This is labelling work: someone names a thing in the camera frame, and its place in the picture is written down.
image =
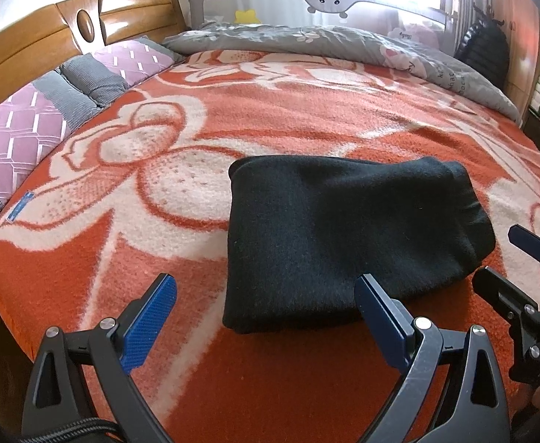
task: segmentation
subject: blue gripper pad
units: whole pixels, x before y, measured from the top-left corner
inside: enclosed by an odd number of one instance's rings
[[[536,236],[520,225],[513,225],[508,231],[508,239],[511,244],[540,263],[540,236]]]
[[[402,311],[372,275],[356,280],[354,299],[387,364],[401,373],[407,371],[415,349],[410,313],[404,306]]]
[[[146,295],[147,301],[124,333],[124,348],[120,364],[126,374],[130,374],[132,369],[138,368],[145,362],[165,320],[175,305],[178,289],[173,277],[161,274],[158,280],[160,280],[159,284],[155,289],[149,289]]]

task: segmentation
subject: orange blanket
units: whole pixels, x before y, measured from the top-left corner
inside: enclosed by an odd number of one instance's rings
[[[0,314],[18,343],[33,357],[46,327],[90,328],[168,272],[178,303],[133,377],[176,442],[356,441],[397,378],[362,323],[247,336],[221,325],[227,168],[276,153],[460,161],[497,235],[486,263],[540,305],[540,265],[507,240],[514,223],[540,234],[540,154],[513,122],[406,72],[215,51],[124,94],[5,208]],[[507,325],[468,282],[408,306],[441,328],[486,326],[507,375]]]

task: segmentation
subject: pillow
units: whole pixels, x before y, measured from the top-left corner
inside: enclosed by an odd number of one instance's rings
[[[74,56],[0,104],[0,211],[57,145],[121,94],[184,57],[146,37]]]
[[[112,73],[122,76],[131,87],[185,60],[184,56],[147,37],[114,43],[92,55]]]

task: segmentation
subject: gray duvet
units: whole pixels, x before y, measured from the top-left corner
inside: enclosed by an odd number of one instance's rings
[[[212,23],[201,30],[166,38],[163,44],[183,55],[219,49],[296,53],[406,70],[520,122],[519,112],[508,97],[466,64],[419,43],[363,30]]]

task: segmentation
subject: black towel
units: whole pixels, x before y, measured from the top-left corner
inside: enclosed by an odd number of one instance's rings
[[[353,321],[359,275],[412,298],[465,278],[495,247],[457,162],[252,157],[229,177],[223,323],[238,333]]]

